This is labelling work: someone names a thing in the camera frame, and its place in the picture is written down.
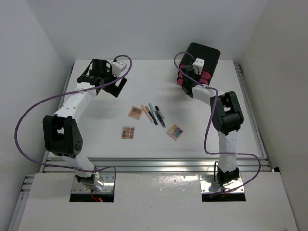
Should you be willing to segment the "black drawer cabinet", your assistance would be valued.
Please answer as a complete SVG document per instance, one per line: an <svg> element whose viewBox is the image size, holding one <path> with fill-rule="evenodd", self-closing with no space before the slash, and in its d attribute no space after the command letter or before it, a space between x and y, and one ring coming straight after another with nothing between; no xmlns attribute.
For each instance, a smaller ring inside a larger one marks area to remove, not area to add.
<svg viewBox="0 0 308 231"><path fill-rule="evenodd" d="M189 44L186 52L191 54L194 59L192 59L190 55L185 54L179 64L180 69L184 65L192 65L196 58L200 58L205 61L202 71L207 71L213 76L221 55L218 49L192 42ZM204 84L209 84L206 80L198 81Z"/></svg>

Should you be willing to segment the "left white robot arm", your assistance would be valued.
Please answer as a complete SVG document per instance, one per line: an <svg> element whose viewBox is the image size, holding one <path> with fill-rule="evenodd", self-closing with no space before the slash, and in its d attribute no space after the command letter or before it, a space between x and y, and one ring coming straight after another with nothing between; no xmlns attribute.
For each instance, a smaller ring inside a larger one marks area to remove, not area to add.
<svg viewBox="0 0 308 231"><path fill-rule="evenodd" d="M75 93L53 115L43 119L45 148L55 156L61 157L75 170L77 181L84 187L94 190L99 185L96 166L81 152L83 139L78 121L90 101L100 90L118 97L126 83L120 78L126 64L114 59L93 59L77 79Z"/></svg>

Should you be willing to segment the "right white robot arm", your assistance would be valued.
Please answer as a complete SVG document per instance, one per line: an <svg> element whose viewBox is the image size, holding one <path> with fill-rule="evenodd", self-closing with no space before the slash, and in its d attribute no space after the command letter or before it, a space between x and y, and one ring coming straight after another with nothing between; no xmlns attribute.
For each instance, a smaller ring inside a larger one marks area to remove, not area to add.
<svg viewBox="0 0 308 231"><path fill-rule="evenodd" d="M182 88L188 96L201 100L210 106L211 115L205 135L208 136L211 125L218 133L219 152L209 155L219 155L218 166L215 167L214 182L224 184L239 178L237 164L237 136L244 121L241 107L235 92L220 93L216 88L201 82L201 68L196 65L178 67L182 78Z"/></svg>

